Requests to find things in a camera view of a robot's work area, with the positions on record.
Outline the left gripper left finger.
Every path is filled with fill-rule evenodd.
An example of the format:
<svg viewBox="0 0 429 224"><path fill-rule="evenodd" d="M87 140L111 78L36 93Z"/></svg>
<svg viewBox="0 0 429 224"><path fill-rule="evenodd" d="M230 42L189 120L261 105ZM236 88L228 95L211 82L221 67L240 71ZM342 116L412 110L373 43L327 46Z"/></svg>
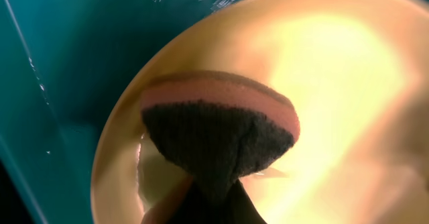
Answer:
<svg viewBox="0 0 429 224"><path fill-rule="evenodd" d="M185 199L193 178L187 176L143 216L141 224L166 224Z"/></svg>

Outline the dark green sponge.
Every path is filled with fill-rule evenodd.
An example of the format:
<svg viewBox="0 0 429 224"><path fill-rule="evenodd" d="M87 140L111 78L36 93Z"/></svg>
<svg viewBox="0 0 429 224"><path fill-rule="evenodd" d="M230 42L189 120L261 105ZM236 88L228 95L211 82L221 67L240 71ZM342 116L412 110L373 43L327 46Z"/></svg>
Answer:
<svg viewBox="0 0 429 224"><path fill-rule="evenodd" d="M194 71L153 79L141 94L152 142L192 175L213 204L241 177L266 169L300 136L293 104L275 90L227 72Z"/></svg>

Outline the yellow-green plate bottom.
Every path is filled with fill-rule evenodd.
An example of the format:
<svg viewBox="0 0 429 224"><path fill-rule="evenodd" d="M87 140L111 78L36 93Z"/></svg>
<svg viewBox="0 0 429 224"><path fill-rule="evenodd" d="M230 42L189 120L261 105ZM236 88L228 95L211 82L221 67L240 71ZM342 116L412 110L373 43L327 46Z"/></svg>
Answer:
<svg viewBox="0 0 429 224"><path fill-rule="evenodd" d="M166 44L114 106L93 164L95 223L141 223L187 176L152 142L141 94L155 78L236 74L286 97L297 142L242 183L266 223L428 222L428 4L243 0ZM167 223L214 223L193 178Z"/></svg>

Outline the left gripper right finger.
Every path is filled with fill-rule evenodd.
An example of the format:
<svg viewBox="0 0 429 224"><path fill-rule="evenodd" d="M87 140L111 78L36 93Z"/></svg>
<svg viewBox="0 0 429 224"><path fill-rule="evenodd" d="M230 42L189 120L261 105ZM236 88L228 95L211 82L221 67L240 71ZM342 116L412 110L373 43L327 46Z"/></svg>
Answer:
<svg viewBox="0 0 429 224"><path fill-rule="evenodd" d="M232 185L226 199L217 207L214 223L266 224L239 180Z"/></svg>

